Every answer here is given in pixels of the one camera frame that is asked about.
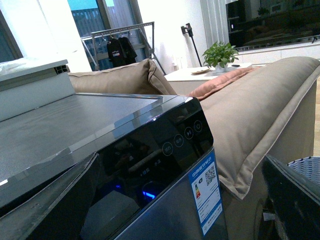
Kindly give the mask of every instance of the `blue indicator light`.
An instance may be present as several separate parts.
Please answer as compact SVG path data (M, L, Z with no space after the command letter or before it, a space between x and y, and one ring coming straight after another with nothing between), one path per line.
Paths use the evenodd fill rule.
M152 194L150 194L148 192L145 192L145 191L143 191L142 193L143 193L143 195L148 196L148 197L150 197L152 199L154 199L156 197L155 195L152 195Z

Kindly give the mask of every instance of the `energy label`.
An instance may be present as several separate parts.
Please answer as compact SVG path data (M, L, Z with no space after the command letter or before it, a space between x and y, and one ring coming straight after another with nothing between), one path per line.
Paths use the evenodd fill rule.
M188 174L203 235L223 210L215 162L211 152Z

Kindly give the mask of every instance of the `window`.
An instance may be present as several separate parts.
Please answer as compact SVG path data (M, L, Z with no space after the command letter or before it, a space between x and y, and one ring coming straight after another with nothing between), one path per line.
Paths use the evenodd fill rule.
M91 69L95 69L94 65L94 45L91 38L92 32L109 30L114 28L127 27L140 24L141 17L139 9L137 9L137 1L132 0L68 0L74 22L77 26L84 48L91 65ZM146 58L144 47L139 33L130 31L123 33L124 37L128 37L129 41L135 48L137 57L135 60L140 62ZM99 37L95 39L97 46L97 60L99 61L99 69L109 69L113 65L108 60L107 42L109 36Z
M238 50L312 42L320 35L319 0L238 0L226 5Z
M18 45L0 11L0 63L22 58Z

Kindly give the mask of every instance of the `potted plant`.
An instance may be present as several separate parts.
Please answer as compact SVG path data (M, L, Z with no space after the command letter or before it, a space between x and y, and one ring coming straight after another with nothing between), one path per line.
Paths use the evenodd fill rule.
M269 14L270 13L270 11L269 11L269 9L267 9L267 8L265 8L265 7L259 7L259 9L257 10L257 12L258 12L258 15L259 16L263 16L263 15L267 15L267 14Z
M238 51L235 50L235 46L231 46L220 42L215 42L209 49L207 49L202 56L204 56L204 65L209 67L215 67L217 73L225 72L228 63L233 63L235 59L238 60L235 55Z

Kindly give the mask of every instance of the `hanging clothes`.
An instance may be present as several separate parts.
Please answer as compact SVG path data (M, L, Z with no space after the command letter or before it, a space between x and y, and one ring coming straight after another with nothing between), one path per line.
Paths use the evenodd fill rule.
M132 46L131 42L129 41L129 39L125 36L119 37L118 39L120 41L120 44L122 46L122 49L126 55L126 57L124 58L124 61L126 64L133 64L136 63L136 51L134 49L134 47Z
M125 51L118 39L112 37L110 43L108 43L106 47L109 55L109 61L112 63L114 68L127 65L125 61Z

